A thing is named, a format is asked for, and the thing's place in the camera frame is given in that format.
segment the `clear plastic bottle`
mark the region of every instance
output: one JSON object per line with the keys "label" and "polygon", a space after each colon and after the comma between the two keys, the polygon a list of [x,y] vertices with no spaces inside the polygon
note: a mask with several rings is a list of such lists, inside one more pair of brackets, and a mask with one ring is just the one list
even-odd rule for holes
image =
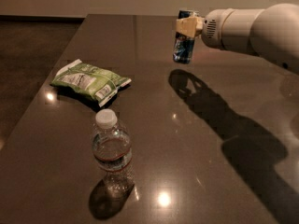
{"label": "clear plastic bottle", "polygon": [[132,148],[124,124],[114,111],[103,109],[95,116],[93,155],[105,170],[103,181],[112,197],[127,194],[134,186]]}

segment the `green chip bag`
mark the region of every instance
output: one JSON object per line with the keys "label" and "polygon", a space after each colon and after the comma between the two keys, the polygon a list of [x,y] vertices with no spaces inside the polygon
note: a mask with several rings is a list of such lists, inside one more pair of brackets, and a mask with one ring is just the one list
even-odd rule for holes
{"label": "green chip bag", "polygon": [[70,87],[74,92],[98,101],[101,107],[118,92],[120,87],[130,82],[130,78],[75,60],[60,69],[50,85]]}

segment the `white robotic arm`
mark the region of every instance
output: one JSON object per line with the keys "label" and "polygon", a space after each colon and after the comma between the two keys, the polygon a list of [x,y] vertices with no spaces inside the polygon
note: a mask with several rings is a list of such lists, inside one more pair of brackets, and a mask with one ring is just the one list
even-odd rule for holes
{"label": "white robotic arm", "polygon": [[205,18],[177,20],[177,31],[201,34],[214,49],[260,55],[284,67],[299,67],[299,6],[280,4],[268,9],[217,9]]}

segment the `bottle cap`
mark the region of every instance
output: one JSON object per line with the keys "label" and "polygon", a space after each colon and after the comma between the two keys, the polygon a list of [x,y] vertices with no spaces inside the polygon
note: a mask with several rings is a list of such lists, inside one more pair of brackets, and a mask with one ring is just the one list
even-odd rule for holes
{"label": "bottle cap", "polygon": [[118,118],[112,109],[102,109],[95,116],[96,124],[104,130],[112,128],[117,121]]}

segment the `glossy table surface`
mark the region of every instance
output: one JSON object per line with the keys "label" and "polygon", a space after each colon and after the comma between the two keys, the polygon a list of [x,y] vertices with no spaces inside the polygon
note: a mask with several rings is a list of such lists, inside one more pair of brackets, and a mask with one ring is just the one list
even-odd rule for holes
{"label": "glossy table surface", "polygon": [[[0,223],[298,223],[299,76],[200,39],[174,63],[175,20],[86,18],[0,152]],[[127,199],[93,158],[98,106],[50,86],[76,59],[132,79],[107,105],[133,142]]]}

